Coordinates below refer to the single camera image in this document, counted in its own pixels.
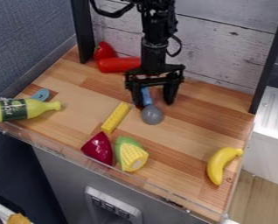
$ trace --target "black pole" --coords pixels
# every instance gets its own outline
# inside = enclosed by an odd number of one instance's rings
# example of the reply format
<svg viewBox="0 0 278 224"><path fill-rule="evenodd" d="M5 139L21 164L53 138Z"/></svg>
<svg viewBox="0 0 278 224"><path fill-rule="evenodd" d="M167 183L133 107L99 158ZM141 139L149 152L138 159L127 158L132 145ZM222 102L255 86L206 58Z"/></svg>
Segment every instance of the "black pole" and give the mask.
<svg viewBox="0 0 278 224"><path fill-rule="evenodd" d="M94 30L88 0L71 0L73 21L78 41L80 63L84 64L94 55Z"/></svg>
<svg viewBox="0 0 278 224"><path fill-rule="evenodd" d="M275 38L273 40L273 44L271 46L270 52L267 57L266 64L264 66L264 69L261 74L260 81L257 85L254 98L252 100L249 113L255 114L258 107L260 106L261 103L261 97L263 96L266 86L268 84L268 78L271 74L271 71L273 69L274 63L276 62L278 56L278 28L277 32L275 34Z"/></svg>

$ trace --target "yellow banana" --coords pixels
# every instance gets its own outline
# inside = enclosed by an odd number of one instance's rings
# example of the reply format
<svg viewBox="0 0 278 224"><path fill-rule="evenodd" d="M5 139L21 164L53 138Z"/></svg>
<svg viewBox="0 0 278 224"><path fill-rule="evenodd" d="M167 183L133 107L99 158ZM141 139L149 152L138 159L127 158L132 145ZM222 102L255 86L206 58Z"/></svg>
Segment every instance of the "yellow banana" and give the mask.
<svg viewBox="0 0 278 224"><path fill-rule="evenodd" d="M207 174L209 175L211 181L219 186L223 179L223 167L236 156L243 155L242 149L234 149L231 147L226 147L218 150L211 158L207 164Z"/></svg>

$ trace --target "table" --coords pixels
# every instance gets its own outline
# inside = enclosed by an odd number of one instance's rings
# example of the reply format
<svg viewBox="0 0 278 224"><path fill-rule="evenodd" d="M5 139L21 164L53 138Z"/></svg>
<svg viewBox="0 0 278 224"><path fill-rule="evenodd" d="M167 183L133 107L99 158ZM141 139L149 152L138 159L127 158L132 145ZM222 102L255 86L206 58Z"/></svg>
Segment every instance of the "table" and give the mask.
<svg viewBox="0 0 278 224"><path fill-rule="evenodd" d="M48 101L60 100L63 110L40 117L0 123L0 130L40 149L73 161L124 185L211 221L220 221L232 198L241 158L224 170L223 184L207 177L206 162L215 151L232 146L245 149L254 117L247 113L252 96L200 81L186 80L175 103L166 106L162 89L152 88L154 103L165 113L156 126L145 124L132 107L115 131L108 135L133 137L149 153L139 171L120 171L83 155L81 146L101 131L102 123L120 102L131 103L121 73L101 73L93 62L79 63L78 50L71 49L42 73L17 98L48 88Z"/></svg>

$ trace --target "toy bottle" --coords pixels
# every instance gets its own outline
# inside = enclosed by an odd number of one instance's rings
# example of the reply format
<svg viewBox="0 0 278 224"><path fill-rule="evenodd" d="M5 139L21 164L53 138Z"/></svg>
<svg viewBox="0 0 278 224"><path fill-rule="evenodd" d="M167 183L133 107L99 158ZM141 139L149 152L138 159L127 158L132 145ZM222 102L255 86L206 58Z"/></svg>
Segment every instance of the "toy bottle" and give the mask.
<svg viewBox="0 0 278 224"><path fill-rule="evenodd" d="M61 110L61 102L42 102L35 99L12 100L0 98L0 123L40 116L48 110Z"/></svg>

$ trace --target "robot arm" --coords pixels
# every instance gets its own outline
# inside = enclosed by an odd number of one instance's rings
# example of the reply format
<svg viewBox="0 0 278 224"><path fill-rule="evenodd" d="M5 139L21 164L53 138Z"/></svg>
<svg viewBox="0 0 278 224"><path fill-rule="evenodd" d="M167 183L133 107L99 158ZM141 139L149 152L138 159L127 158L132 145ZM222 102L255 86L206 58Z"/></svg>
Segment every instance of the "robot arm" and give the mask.
<svg viewBox="0 0 278 224"><path fill-rule="evenodd" d="M121 8L117 11L109 12L109 11L104 11L104 10L98 9L96 6L95 0L89 0L89 1L90 1L90 4L93 6L94 10L96 11L96 13L98 13L104 17L108 17L108 18L121 17L121 16L123 16L124 13L126 13L127 11L130 11L135 6L133 3L129 3L125 7Z"/></svg>
<svg viewBox="0 0 278 224"><path fill-rule="evenodd" d="M163 85L163 98L167 104L172 104L178 87L184 80L184 65L166 64L166 54L175 57L182 50L181 40L174 35L177 32L175 0L128 0L129 4L115 12L98 9L94 0L89 1L98 14L110 18L121 17L136 5L142 16L144 32L141 43L141 66L125 74L126 88L132 93L135 105L141 108L143 107L141 89ZM179 49L174 53L167 50L170 38L179 43Z"/></svg>

